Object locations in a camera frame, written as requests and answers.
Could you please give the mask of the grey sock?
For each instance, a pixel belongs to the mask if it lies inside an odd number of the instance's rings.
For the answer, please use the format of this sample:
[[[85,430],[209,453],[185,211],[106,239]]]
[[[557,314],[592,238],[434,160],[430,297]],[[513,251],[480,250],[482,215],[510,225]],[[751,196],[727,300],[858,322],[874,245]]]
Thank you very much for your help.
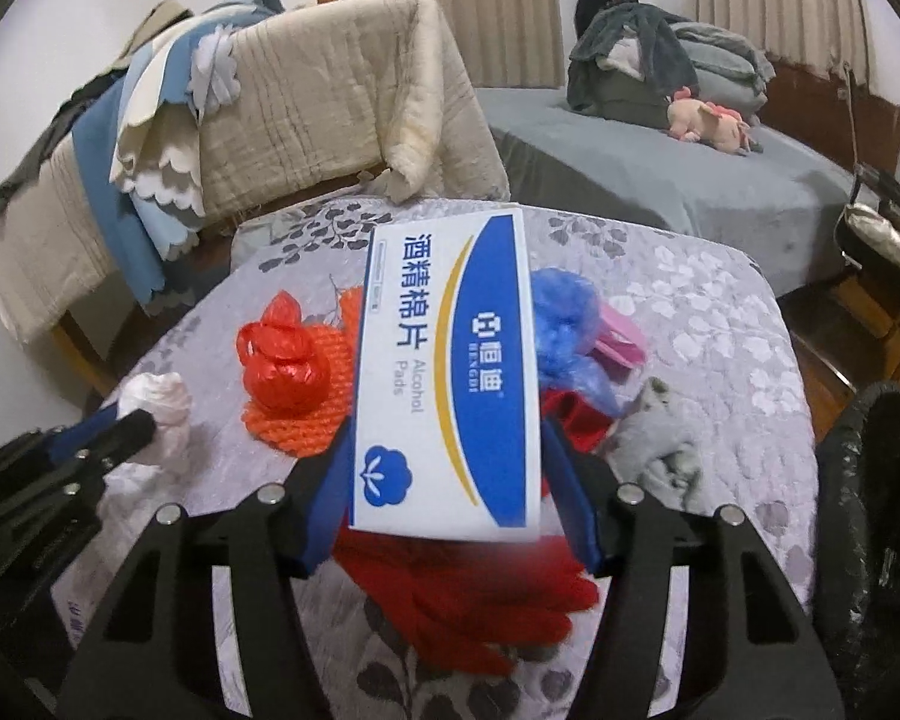
[[[704,463],[696,436],[671,388],[645,380],[596,453],[621,483],[637,484],[668,509],[707,512]]]

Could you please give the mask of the orange foam net sleeve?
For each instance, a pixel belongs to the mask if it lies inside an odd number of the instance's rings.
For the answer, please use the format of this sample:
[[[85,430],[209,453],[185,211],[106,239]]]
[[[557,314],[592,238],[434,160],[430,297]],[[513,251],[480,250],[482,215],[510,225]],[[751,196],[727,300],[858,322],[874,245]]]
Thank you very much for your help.
[[[351,415],[362,289],[338,296],[338,320],[307,323],[297,299],[276,294],[235,339],[248,395],[242,421],[265,444],[295,458],[328,449]]]

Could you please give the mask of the pile of folded grey blankets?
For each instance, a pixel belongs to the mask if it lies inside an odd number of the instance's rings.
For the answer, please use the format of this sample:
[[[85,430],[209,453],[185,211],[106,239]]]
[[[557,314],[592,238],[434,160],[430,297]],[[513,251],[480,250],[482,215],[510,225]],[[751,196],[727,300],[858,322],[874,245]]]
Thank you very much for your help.
[[[775,76],[766,54],[736,32],[699,21],[679,23],[674,34],[699,76],[699,91],[692,96],[736,110],[749,125],[754,124],[767,103],[767,85]],[[600,86],[598,104],[590,114],[662,130],[668,125],[670,103],[649,93],[642,83],[611,73]]]

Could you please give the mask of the bed with grey sheet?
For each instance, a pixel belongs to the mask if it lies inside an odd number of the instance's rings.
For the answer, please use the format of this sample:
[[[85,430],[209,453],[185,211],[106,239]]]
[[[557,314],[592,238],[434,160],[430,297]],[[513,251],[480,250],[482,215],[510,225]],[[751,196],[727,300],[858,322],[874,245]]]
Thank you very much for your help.
[[[569,109],[557,89],[482,88],[484,119],[525,205],[645,224],[735,247],[775,294],[835,277],[850,172],[774,128],[731,156]]]

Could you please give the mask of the black cantilever chair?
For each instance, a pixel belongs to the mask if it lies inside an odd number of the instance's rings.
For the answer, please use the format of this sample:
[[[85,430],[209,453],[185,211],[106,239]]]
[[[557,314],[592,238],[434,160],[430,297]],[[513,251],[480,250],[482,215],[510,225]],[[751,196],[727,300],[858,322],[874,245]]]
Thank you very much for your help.
[[[852,65],[842,62],[839,76],[844,85],[854,183],[834,229],[834,242],[852,270],[893,296],[896,312],[891,328],[880,337],[880,341],[888,341],[900,332],[900,183],[893,174],[862,160],[855,110],[857,78]],[[900,358],[888,379],[900,382]]]

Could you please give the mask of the beige quilt on rack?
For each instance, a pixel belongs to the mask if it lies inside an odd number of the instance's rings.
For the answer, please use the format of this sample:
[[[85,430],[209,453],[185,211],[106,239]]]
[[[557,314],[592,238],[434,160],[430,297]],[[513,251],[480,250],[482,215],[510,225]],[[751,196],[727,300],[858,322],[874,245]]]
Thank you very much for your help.
[[[382,195],[509,198],[509,179],[437,0],[338,0],[233,41],[237,101],[201,128],[211,223],[381,167]],[[115,273],[71,140],[0,220],[0,319],[48,332]]]

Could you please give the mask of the red knotted plastic bag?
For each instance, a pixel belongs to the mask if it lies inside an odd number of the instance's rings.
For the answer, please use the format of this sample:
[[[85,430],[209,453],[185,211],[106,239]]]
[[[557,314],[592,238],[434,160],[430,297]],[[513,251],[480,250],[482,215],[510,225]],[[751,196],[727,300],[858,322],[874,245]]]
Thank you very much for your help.
[[[261,410],[305,416],[328,397],[329,360],[287,291],[279,291],[256,322],[238,330],[235,348],[245,392]]]

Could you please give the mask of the dark wooden headboard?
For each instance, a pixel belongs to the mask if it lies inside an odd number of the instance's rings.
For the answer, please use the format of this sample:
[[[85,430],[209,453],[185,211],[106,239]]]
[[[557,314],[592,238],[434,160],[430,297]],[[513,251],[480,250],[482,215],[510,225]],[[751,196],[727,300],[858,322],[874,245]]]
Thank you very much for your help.
[[[865,163],[897,176],[900,105],[843,76],[820,76],[802,65],[772,59],[775,76],[759,119],[852,171]]]

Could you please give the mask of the dark teal fleece jacket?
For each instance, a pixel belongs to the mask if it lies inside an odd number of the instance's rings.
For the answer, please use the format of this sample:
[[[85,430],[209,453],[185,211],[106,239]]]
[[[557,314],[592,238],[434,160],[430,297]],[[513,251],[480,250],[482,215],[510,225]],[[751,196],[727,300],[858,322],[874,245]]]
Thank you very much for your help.
[[[605,8],[593,18],[569,54],[567,103],[573,110],[595,110],[600,86],[621,73],[657,98],[697,93],[699,76],[674,27],[686,23],[649,4]]]

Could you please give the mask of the pink face mask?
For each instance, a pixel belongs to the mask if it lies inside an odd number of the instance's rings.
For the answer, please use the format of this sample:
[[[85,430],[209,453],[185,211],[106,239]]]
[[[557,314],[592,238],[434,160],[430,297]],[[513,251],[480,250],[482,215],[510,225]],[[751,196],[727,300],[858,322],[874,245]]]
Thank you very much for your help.
[[[633,371],[647,362],[644,333],[629,317],[623,316],[606,302],[600,304],[596,326],[595,353],[622,369]]]

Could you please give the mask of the white blue alcohol pads box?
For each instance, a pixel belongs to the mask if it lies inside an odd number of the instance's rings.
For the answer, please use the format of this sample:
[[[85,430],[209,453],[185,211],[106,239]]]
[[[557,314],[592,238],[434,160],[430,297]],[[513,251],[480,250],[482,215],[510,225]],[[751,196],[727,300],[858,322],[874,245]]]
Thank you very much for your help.
[[[538,538],[539,385],[520,210],[372,234],[352,431],[357,532]]]

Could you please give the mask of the white plastic bag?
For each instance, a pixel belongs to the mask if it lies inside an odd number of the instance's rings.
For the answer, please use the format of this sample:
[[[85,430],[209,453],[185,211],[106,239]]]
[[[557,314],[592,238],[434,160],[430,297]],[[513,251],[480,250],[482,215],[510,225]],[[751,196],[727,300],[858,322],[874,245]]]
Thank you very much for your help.
[[[136,374],[123,383],[116,403],[120,418],[142,410],[154,420],[154,437],[144,449],[130,458],[131,463],[155,466],[176,475],[188,471],[193,398],[178,372]]]

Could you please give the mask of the blue plastic bag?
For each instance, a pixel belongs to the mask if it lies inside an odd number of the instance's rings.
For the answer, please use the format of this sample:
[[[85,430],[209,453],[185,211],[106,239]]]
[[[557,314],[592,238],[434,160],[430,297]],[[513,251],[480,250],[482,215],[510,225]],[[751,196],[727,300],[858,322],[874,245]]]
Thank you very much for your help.
[[[593,356],[600,299],[587,278],[559,268],[532,273],[539,390],[564,390],[611,419],[622,410],[611,379]]]

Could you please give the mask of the blue white scalloped blanket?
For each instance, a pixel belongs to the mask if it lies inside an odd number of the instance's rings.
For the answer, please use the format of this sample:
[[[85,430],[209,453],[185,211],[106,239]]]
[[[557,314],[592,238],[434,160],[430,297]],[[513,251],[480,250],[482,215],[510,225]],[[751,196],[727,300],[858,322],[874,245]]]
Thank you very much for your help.
[[[222,0],[149,37],[73,128],[92,216],[142,309],[190,304],[188,255],[208,226],[201,125],[242,93],[237,32],[283,13],[281,0]]]

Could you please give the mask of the pink plush pig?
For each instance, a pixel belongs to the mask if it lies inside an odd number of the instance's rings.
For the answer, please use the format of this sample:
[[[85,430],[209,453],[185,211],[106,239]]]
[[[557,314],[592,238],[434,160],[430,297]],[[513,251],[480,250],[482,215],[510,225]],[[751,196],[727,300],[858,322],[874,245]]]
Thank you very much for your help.
[[[689,88],[674,93],[667,110],[668,135],[685,143],[700,143],[725,154],[761,153],[740,112],[694,98]]]

